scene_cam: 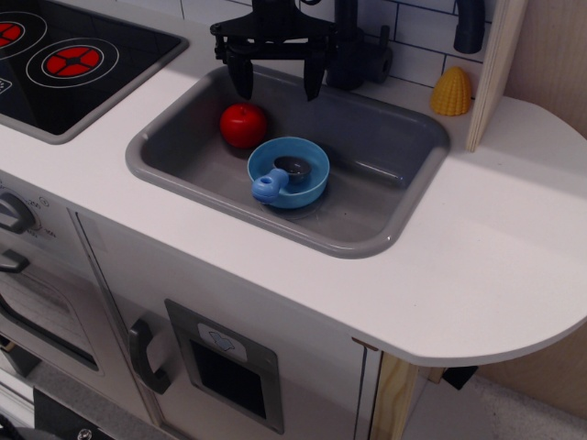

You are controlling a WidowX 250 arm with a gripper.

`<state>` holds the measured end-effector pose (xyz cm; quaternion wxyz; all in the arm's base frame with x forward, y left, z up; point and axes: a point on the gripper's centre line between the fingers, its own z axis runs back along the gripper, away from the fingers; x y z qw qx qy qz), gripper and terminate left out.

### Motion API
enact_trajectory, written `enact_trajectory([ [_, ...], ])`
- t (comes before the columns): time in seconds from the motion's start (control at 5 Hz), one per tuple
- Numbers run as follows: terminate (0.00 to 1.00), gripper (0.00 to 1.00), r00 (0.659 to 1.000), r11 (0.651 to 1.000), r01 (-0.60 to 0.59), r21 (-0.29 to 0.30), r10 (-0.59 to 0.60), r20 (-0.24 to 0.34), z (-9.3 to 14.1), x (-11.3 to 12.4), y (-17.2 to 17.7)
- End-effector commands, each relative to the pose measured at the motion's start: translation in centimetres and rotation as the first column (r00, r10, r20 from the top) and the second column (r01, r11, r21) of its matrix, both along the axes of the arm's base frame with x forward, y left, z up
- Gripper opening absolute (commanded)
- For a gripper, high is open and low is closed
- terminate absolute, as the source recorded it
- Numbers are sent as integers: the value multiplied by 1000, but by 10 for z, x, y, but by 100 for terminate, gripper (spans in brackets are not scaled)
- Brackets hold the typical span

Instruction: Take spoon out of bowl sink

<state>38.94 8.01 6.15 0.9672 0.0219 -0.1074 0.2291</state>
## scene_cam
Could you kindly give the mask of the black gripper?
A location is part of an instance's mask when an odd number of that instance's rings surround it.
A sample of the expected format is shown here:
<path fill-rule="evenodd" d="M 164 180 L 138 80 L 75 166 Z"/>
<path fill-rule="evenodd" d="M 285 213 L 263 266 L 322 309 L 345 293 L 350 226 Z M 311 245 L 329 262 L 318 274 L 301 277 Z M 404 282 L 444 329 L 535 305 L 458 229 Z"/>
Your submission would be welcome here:
<path fill-rule="evenodd" d="M 245 16 L 210 27 L 215 54 L 228 68 L 237 93 L 253 92 L 252 61 L 304 60 L 308 101 L 319 96 L 327 61 L 336 53 L 336 26 L 303 13 L 294 1 L 254 1 Z"/>

